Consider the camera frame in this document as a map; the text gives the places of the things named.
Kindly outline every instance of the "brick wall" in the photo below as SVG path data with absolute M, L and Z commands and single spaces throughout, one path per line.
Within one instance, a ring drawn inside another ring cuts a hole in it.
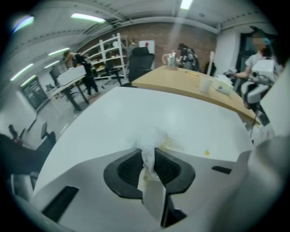
M 79 52 L 83 52 L 97 44 L 100 39 L 106 40 L 110 38 L 112 34 L 117 33 L 127 35 L 129 43 L 134 40 L 136 45 L 139 44 L 140 40 L 154 40 L 155 67 L 163 65 L 161 56 L 164 53 L 169 53 L 172 49 L 177 50 L 178 44 L 184 43 L 195 50 L 202 70 L 205 63 L 209 61 L 210 52 L 215 51 L 217 39 L 216 34 L 197 27 L 164 23 L 137 24 L 120 28 L 98 37 L 79 49 Z

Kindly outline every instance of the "white shelving unit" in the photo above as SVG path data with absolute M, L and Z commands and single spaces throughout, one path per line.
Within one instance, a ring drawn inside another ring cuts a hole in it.
M 114 59 L 120 59 L 121 65 L 115 65 L 115 68 L 121 68 L 120 77 L 127 78 L 127 63 L 124 61 L 124 58 L 127 57 L 128 54 L 128 39 L 127 36 L 121 36 L 120 33 L 117 34 L 117 36 L 112 37 L 110 39 L 107 39 L 105 41 L 99 40 L 99 43 L 90 47 L 83 53 L 92 53 L 92 50 L 96 50 L 95 54 L 91 54 L 88 59 L 91 60 L 92 65 L 105 65 L 106 61 L 108 60 L 114 60 Z M 106 55 L 109 52 L 119 52 L 118 55 L 115 55 L 114 57 L 107 58 Z M 106 76 L 106 77 L 97 77 L 95 79 L 102 79 L 102 78 L 109 78 L 111 80 L 111 77 L 114 77 L 115 75 L 112 76 Z

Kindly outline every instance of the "curved wooden desk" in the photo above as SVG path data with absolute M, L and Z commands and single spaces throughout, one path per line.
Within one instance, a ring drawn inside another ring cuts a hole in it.
M 186 73 L 186 71 L 193 72 L 198 76 Z M 166 66 L 161 66 L 134 80 L 132 85 L 139 88 L 197 98 L 234 111 L 247 123 L 253 122 L 255 113 L 244 107 L 243 100 L 237 93 L 232 91 L 228 96 L 215 90 L 213 87 L 210 87 L 208 93 L 203 93 L 198 88 L 201 77 L 213 79 L 213 77 L 200 72 L 194 72 L 183 68 L 173 70 Z

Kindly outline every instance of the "ceiling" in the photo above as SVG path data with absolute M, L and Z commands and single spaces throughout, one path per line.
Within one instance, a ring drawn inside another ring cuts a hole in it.
M 34 16 L 33 24 L 12 34 L 4 54 L 0 81 L 8 82 L 18 71 L 33 63 L 29 71 L 17 78 L 17 82 L 21 84 L 62 56 L 59 54 L 51 57 L 48 53 L 66 47 L 77 49 L 84 42 L 115 27 L 185 18 L 186 23 L 199 22 L 205 29 L 218 33 L 222 24 L 260 13 L 246 0 L 194 0 L 189 10 L 180 10 L 180 4 L 181 0 L 41 1 L 28 12 Z M 104 18 L 107 22 L 98 24 L 71 19 L 73 13 L 93 15 Z

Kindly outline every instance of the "table leg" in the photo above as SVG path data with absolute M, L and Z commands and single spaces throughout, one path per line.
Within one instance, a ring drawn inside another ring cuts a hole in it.
M 80 86 L 79 86 L 79 84 L 78 84 L 77 82 L 76 82 L 76 86 L 77 86 L 79 92 L 81 93 L 83 99 L 85 100 L 85 102 L 86 102 L 87 104 L 89 104 L 89 101 L 86 99 L 85 95 L 83 94 L 83 92 L 82 92 L 82 90 L 81 90 L 81 88 L 80 88 Z
M 68 98 L 68 100 L 72 103 L 74 109 L 75 109 L 75 112 L 81 112 L 82 109 L 80 108 L 80 106 L 74 101 L 72 95 L 70 94 L 70 91 L 68 88 L 65 88 L 63 91 L 62 91 Z

